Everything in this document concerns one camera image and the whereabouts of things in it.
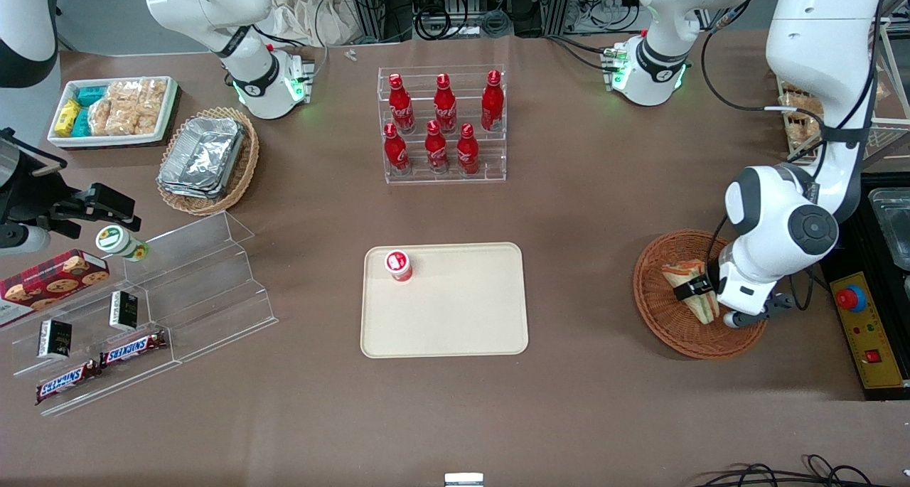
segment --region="red bottle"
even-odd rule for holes
[[[474,127],[469,123],[461,125],[461,138],[458,140],[458,166],[464,176],[476,175],[480,168],[478,162],[477,139],[474,138]]]
[[[439,121],[439,129],[443,134],[450,134],[455,131],[457,124],[455,95],[449,87],[449,76],[446,73],[436,76],[436,96],[433,98],[433,105],[436,106],[436,120]]]
[[[407,147],[404,139],[397,134],[395,124],[386,124],[383,133],[386,135],[386,159],[393,176],[407,176],[410,174],[410,159],[407,158]]]
[[[401,75],[389,75],[389,86],[392,89],[389,95],[389,106],[392,109],[392,120],[395,121],[400,133],[410,134],[414,131],[414,105],[410,102],[410,95],[401,82]]]
[[[487,88],[481,98],[481,127],[488,132],[503,131],[503,105],[506,98],[500,82],[503,74],[495,69],[487,73]]]
[[[430,119],[427,123],[427,140],[424,146],[427,147],[429,170],[436,175],[448,173],[449,157],[446,157],[446,137],[442,136],[439,131],[439,122],[435,119]]]

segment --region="tabletop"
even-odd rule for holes
[[[764,38],[725,31],[712,41],[712,81],[738,104],[776,98]],[[668,231],[714,228],[740,169],[783,159],[779,115],[725,107],[697,58],[667,104],[644,108],[608,94],[600,73],[540,39],[360,46],[355,63],[345,49],[329,54],[311,104],[254,119],[259,166],[231,209],[256,234],[244,246],[280,322],[58,418],[38,415],[32,390],[12,389],[4,363],[4,485],[439,485],[443,473],[480,471],[491,486],[683,486],[742,462],[803,471],[801,456],[812,452],[901,483],[910,406],[861,402],[825,292],[725,361],[680,356],[635,309],[640,251]],[[212,54],[61,58],[64,82],[172,76],[184,90],[178,123],[205,108],[240,108]],[[509,70],[509,179],[387,186],[378,68],[467,63]],[[194,220],[157,193],[161,154],[73,152],[64,176],[136,199],[139,236],[155,237]],[[86,224],[77,241],[55,237],[41,255],[5,257],[0,276],[71,247],[94,250],[100,228]],[[523,251],[526,351],[361,353],[371,247],[497,241]]]

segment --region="cookie box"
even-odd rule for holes
[[[0,327],[108,277],[107,263],[81,250],[69,250],[36,264],[0,282]]]

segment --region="round wicker basket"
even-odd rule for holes
[[[660,272],[664,264],[702,259],[710,242],[711,233],[695,229],[674,231],[656,238],[644,247],[635,264],[633,291],[641,318],[661,341],[691,358],[721,360],[751,348],[764,334],[767,321],[746,328],[729,328],[724,325],[723,318],[718,318],[703,325],[688,306],[676,300],[673,288]],[[718,238],[711,251],[712,257],[721,253],[726,244],[726,240]],[[728,310],[721,306],[721,313]]]
[[[227,183],[227,193],[222,198],[188,198],[188,196],[178,196],[175,193],[170,193],[159,186],[159,193],[161,193],[161,197],[165,200],[165,203],[168,203],[170,208],[196,215],[196,217],[205,217],[205,215],[212,215],[221,210],[231,208],[231,206],[240,201],[243,193],[247,191],[250,181],[253,179],[253,171],[256,170],[256,162],[259,160],[259,137],[256,135],[253,123],[250,123],[250,118],[233,108],[218,107],[203,110],[196,114],[195,117],[230,117],[246,127],[243,141],[240,145],[240,154],[237,156],[237,163],[234,164],[234,172],[231,173],[230,182]],[[176,137],[183,131],[188,122],[189,119],[180,124],[178,130],[171,135],[170,141],[168,141],[168,149],[165,150],[164,157],[161,160],[162,164],[168,160],[168,155],[173,148],[173,142],[176,141]]]

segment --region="clear acrylic bottle rack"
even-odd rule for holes
[[[503,105],[503,131],[488,132],[481,127],[481,95],[487,86],[487,73],[496,69],[503,73],[500,86],[505,95]],[[488,183],[505,181],[506,179],[506,133],[508,129],[509,91],[504,65],[465,65],[465,66],[422,66],[422,67],[395,67],[381,68],[378,75],[378,111],[380,111],[380,146],[385,138],[382,127],[392,122],[392,112],[389,108],[389,75],[401,75],[404,88],[412,98],[414,117],[417,122],[413,133],[403,134],[407,145],[407,156],[412,163],[412,172],[407,176],[394,176],[391,172],[389,159],[386,159],[384,150],[380,147],[382,166],[386,176],[386,183],[399,185],[399,183]],[[437,175],[429,170],[427,150],[423,141],[427,134],[427,122],[436,117],[433,107],[433,96],[436,95],[436,76],[448,73],[451,80],[452,92],[458,100],[458,126],[451,134],[446,134],[446,155],[449,157],[449,172]],[[458,144],[459,130],[464,123],[474,126],[474,136],[480,147],[480,165],[476,175],[464,177],[458,169]]]
[[[36,409],[43,416],[68,412],[278,322],[240,246],[251,237],[250,229],[227,212],[202,218],[152,238],[142,261],[106,257],[107,281],[0,328],[0,344],[12,350],[14,386],[28,393],[23,403],[35,403],[40,384],[153,332],[165,331],[168,347],[117,361]],[[135,331],[108,325],[110,295],[117,290],[139,298]],[[36,357],[40,322],[46,319],[73,325],[69,358]]]

